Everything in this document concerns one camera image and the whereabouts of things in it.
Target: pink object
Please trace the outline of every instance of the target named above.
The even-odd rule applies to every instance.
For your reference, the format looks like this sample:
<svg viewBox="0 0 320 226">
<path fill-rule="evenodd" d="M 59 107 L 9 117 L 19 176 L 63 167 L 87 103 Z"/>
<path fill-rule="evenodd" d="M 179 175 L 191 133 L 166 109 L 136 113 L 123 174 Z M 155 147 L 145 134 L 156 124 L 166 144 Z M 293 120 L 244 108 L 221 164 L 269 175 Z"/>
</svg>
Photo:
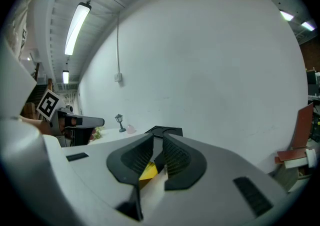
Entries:
<svg viewBox="0 0 320 226">
<path fill-rule="evenodd" d="M 127 131 L 128 134 L 133 134 L 133 133 L 136 132 L 136 129 L 135 129 L 132 125 L 129 124 L 129 125 L 126 127 L 126 131 Z"/>
</svg>

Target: small lamp figurine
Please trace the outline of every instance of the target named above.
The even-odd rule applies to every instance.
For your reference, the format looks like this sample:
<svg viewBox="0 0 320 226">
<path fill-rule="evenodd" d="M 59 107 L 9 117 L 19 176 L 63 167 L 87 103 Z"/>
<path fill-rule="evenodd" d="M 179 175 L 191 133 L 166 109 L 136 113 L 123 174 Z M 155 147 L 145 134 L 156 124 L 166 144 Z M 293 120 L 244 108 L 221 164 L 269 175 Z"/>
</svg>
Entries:
<svg viewBox="0 0 320 226">
<path fill-rule="evenodd" d="M 118 123 L 120 123 L 119 132 L 122 133 L 122 132 L 126 131 L 126 129 L 123 128 L 123 126 L 122 126 L 122 124 L 121 124 L 121 122 L 122 122 L 122 115 L 117 114 L 114 118 L 115 118 L 115 120 L 116 120 Z"/>
</svg>

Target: yellow object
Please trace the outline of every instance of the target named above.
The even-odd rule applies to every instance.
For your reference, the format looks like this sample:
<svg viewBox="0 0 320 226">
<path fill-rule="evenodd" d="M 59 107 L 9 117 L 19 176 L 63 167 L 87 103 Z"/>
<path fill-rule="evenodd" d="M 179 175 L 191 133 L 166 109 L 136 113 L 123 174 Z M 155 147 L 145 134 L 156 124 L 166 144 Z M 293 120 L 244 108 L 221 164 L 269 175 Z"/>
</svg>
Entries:
<svg viewBox="0 0 320 226">
<path fill-rule="evenodd" d="M 143 171 L 142 175 L 139 178 L 139 181 L 152 179 L 158 174 L 156 164 L 149 162 L 146 166 L 145 170 Z"/>
</svg>

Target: wall outlet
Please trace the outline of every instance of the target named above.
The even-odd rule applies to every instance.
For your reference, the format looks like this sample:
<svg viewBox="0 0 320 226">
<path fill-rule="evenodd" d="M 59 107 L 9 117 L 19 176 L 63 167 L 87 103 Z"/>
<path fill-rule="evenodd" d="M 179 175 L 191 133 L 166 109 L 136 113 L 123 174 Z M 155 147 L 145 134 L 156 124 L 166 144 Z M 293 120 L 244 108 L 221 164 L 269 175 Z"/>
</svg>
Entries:
<svg viewBox="0 0 320 226">
<path fill-rule="evenodd" d="M 114 82 L 121 82 L 122 81 L 122 74 L 120 72 L 114 74 Z"/>
</svg>

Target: ceiling light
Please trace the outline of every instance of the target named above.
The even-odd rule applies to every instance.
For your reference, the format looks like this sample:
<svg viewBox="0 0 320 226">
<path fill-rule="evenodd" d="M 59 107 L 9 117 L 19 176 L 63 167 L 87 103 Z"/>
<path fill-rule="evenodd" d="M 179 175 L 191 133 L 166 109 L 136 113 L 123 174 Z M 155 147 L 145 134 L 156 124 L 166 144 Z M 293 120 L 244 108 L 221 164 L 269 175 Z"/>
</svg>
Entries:
<svg viewBox="0 0 320 226">
<path fill-rule="evenodd" d="M 307 23 L 306 21 L 304 23 L 301 24 L 303 27 L 307 28 L 309 31 L 313 31 L 315 28 L 312 27 L 309 23 Z"/>
<path fill-rule="evenodd" d="M 62 78 L 64 84 L 69 84 L 69 70 L 64 70 L 62 72 Z"/>
<path fill-rule="evenodd" d="M 66 55 L 72 56 L 72 54 L 74 53 L 77 37 L 79 35 L 82 24 L 84 23 L 90 10 L 91 6 L 89 4 L 85 4 L 82 2 L 78 4 L 69 27 L 68 36 L 66 38 L 64 51 Z"/>
<path fill-rule="evenodd" d="M 291 21 L 294 16 L 287 13 L 287 12 L 284 12 L 284 11 L 280 11 L 280 13 L 282 14 L 283 18 L 286 19 L 287 21 Z"/>
</svg>

